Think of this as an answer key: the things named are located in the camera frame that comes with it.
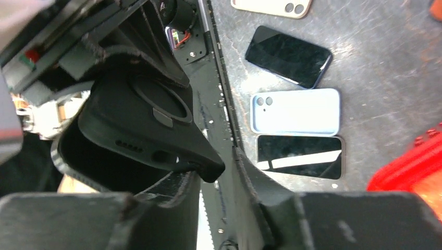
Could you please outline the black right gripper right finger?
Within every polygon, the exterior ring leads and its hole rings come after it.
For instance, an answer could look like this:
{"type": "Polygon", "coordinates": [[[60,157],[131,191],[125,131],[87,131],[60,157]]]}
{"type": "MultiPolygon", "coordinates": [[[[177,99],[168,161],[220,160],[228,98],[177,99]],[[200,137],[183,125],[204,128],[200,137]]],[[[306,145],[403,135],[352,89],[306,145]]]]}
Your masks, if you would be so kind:
{"type": "Polygon", "coordinates": [[[407,192],[293,192],[232,149],[239,249],[441,249],[441,223],[407,192]]]}

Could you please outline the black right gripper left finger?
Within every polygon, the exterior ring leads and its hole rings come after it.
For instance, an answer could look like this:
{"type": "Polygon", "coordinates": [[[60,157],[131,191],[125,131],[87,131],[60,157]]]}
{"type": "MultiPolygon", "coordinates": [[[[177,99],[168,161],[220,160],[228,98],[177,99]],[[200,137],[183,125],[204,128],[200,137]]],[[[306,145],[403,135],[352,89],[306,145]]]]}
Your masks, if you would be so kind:
{"type": "Polygon", "coordinates": [[[143,193],[15,193],[1,249],[195,249],[200,178],[170,173],[143,193]]]}

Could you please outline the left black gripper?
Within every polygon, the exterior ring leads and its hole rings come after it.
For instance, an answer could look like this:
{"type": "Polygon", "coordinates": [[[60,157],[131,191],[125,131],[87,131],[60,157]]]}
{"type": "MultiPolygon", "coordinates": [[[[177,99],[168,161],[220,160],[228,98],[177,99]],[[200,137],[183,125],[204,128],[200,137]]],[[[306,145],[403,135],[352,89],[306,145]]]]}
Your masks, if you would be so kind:
{"type": "Polygon", "coordinates": [[[44,104],[86,82],[139,67],[168,84],[189,86],[165,28],[190,28],[186,1],[56,1],[1,52],[9,90],[44,104]]]}

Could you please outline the black phone from blue case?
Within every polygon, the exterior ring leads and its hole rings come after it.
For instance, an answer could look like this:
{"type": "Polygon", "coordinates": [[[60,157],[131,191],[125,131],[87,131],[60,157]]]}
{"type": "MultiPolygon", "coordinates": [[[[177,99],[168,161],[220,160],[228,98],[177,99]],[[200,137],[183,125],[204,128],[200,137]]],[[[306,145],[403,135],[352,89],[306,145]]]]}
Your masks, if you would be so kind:
{"type": "Polygon", "coordinates": [[[338,180],[344,141],[336,136],[259,135],[257,164],[263,171],[338,180]]]}

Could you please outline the blue phone with black screen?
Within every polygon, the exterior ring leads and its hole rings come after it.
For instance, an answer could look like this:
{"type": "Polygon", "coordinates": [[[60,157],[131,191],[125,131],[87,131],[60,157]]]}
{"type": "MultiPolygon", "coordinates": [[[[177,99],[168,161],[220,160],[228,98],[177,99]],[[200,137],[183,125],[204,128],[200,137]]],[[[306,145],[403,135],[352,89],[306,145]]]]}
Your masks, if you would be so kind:
{"type": "Polygon", "coordinates": [[[333,55],[322,46],[259,26],[245,59],[303,89],[313,89],[329,67],[333,55]]]}

